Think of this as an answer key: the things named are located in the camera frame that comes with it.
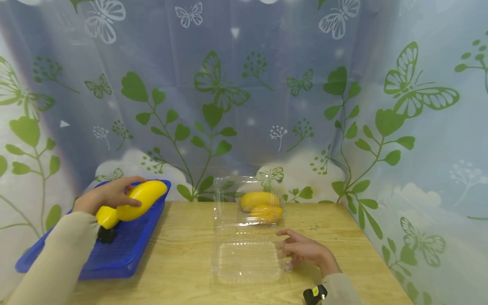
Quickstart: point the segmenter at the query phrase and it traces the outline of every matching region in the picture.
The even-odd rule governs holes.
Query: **person's right hand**
[[[145,181],[146,179],[139,176],[122,177],[96,187],[75,201],[73,212],[86,212],[96,215],[100,207],[104,205],[113,208],[125,204],[140,206],[141,203],[126,196],[126,192],[132,189],[132,183]]]
[[[325,246],[317,241],[303,236],[291,229],[280,230],[276,233],[278,236],[287,235],[281,243],[280,257],[292,256],[290,263],[295,266],[301,262],[313,264],[320,268],[322,277],[333,273],[341,273],[339,264],[334,254]]]

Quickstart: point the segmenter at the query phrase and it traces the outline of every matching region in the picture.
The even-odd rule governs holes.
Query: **person's left hand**
[[[126,204],[140,206],[141,202],[127,197],[125,193],[132,189],[132,183],[145,181],[146,179],[139,176],[122,177],[96,187],[75,201],[73,212],[86,212],[96,215],[100,207],[104,205],[114,208]]]

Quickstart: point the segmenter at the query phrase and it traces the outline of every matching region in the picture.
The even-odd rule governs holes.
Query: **sleeve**
[[[8,305],[65,305],[95,245],[97,219],[75,212],[60,219],[46,238]]]
[[[344,273],[328,275],[322,284],[327,289],[327,297],[322,300],[322,305],[361,305],[354,285]]]

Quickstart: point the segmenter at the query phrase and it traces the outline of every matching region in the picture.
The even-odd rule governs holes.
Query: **wooden table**
[[[327,245],[363,304],[412,304],[347,210],[335,204],[289,204],[286,225]],[[287,289],[213,284],[213,203],[167,203],[135,276],[80,282],[77,305],[302,304],[302,292],[321,281],[317,268],[287,273]]]

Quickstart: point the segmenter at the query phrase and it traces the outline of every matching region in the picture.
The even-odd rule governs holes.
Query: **blue basket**
[[[156,228],[159,218],[164,209],[166,196],[171,188],[167,180],[160,180],[166,184],[168,191],[162,195],[150,209],[141,217],[129,221],[119,222],[115,227],[117,236],[113,243],[95,243],[88,261],[81,270],[80,281],[98,279],[120,279],[130,278],[136,272],[142,255],[149,243],[149,239]],[[49,235],[49,230],[41,237],[15,264],[19,273],[26,273],[39,256],[44,241]]]

